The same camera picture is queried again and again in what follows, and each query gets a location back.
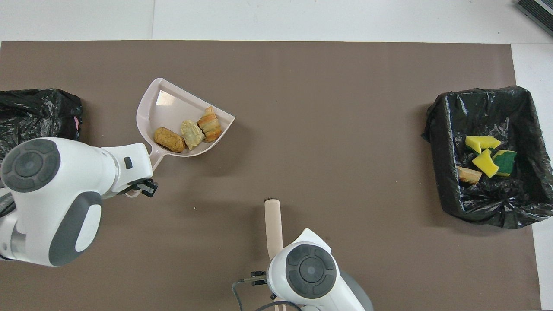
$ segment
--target white dustpan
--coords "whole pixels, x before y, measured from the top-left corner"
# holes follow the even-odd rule
[[[201,142],[194,150],[190,151],[186,148],[183,152],[169,151],[154,142],[154,132],[157,128],[166,127],[180,134],[180,125],[184,120],[199,120],[209,106],[213,106],[222,130],[221,135],[214,142]],[[138,131],[152,146],[150,153],[152,170],[155,170],[167,154],[176,157],[193,157],[213,148],[223,138],[234,119],[233,115],[162,78],[157,78],[150,84],[142,96],[137,111]]]

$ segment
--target yellow sponge piece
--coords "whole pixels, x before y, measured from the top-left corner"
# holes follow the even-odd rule
[[[472,163],[476,165],[481,171],[488,177],[494,176],[499,170],[499,166],[495,165],[492,160],[492,152],[489,149],[484,149],[482,153],[472,160]]]
[[[482,149],[497,148],[501,142],[492,136],[467,136],[465,145],[476,153],[482,153]]]

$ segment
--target brown potato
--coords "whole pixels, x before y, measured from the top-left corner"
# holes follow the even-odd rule
[[[186,147],[184,139],[179,134],[165,127],[155,130],[154,141],[173,152],[182,152]]]

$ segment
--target white floor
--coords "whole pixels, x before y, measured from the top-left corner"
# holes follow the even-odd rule
[[[0,0],[0,43],[131,39],[509,43],[553,154],[553,37],[512,0]],[[553,309],[553,220],[533,229]]]

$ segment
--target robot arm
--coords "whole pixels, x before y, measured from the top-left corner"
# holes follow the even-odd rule
[[[303,304],[303,311],[372,311],[372,303],[355,282],[340,271],[330,246],[305,229],[271,261],[267,284],[283,300]]]
[[[15,209],[0,217],[0,258],[45,266],[74,260],[96,236],[102,199],[151,176],[143,144],[97,148],[49,137],[18,145],[2,163],[0,206]]]

